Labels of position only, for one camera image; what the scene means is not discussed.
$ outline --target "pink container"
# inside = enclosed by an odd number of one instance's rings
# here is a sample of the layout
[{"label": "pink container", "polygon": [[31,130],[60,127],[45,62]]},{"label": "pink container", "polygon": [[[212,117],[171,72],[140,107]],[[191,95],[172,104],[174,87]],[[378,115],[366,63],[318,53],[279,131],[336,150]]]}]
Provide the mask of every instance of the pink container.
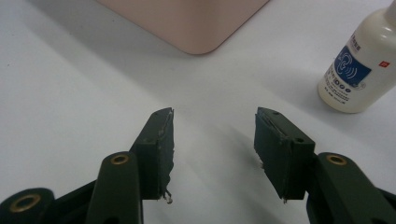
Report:
[{"label": "pink container", "polygon": [[97,0],[176,48],[216,49],[269,0]]}]

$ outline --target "red logo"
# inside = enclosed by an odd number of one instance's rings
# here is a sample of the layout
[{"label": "red logo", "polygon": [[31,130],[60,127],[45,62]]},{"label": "red logo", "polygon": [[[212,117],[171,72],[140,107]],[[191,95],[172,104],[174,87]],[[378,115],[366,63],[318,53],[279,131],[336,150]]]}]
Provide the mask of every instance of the red logo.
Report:
[{"label": "red logo", "polygon": [[381,67],[388,67],[390,65],[390,63],[387,63],[385,61],[382,61],[382,63],[379,64],[379,66]]}]

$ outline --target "white bottle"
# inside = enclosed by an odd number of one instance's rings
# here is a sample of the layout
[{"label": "white bottle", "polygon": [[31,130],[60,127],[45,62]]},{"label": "white bottle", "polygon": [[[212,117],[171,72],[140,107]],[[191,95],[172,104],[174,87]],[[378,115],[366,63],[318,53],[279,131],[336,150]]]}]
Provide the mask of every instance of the white bottle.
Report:
[{"label": "white bottle", "polygon": [[396,0],[369,15],[335,58],[318,92],[324,102],[359,113],[396,84]]}]

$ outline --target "white table surface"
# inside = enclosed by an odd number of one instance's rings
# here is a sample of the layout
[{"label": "white table surface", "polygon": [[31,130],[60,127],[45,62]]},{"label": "white table surface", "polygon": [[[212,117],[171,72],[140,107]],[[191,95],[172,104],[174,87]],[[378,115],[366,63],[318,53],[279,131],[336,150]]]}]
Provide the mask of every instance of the white table surface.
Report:
[{"label": "white table surface", "polygon": [[168,106],[174,202],[144,201],[145,223],[308,223],[305,201],[283,204],[261,169],[258,106],[396,193],[396,91],[355,115],[317,94],[361,20],[390,2],[272,0],[218,49],[193,56],[93,0],[1,0],[0,201],[87,184]]}]

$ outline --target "small hole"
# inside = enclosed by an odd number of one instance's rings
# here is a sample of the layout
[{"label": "small hole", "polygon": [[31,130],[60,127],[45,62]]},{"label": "small hole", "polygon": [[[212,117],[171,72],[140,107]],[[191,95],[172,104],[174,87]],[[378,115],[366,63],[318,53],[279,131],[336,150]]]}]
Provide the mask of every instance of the small hole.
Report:
[{"label": "small hole", "polygon": [[40,199],[41,197],[38,194],[28,194],[22,196],[11,204],[9,210],[13,213],[26,211],[40,202]]},{"label": "small hole", "polygon": [[331,163],[334,163],[336,165],[347,165],[347,160],[337,156],[337,155],[328,155],[327,160],[330,161]]},{"label": "small hole", "polygon": [[103,224],[119,224],[120,220],[117,217],[109,217]]},{"label": "small hole", "polygon": [[115,165],[120,165],[129,160],[129,157],[127,155],[118,155],[113,158],[111,158],[111,163]]},{"label": "small hole", "polygon": [[372,223],[373,224],[388,224],[388,222],[386,222],[384,220],[381,220],[381,219],[378,219],[378,218],[373,218],[372,219]]}]

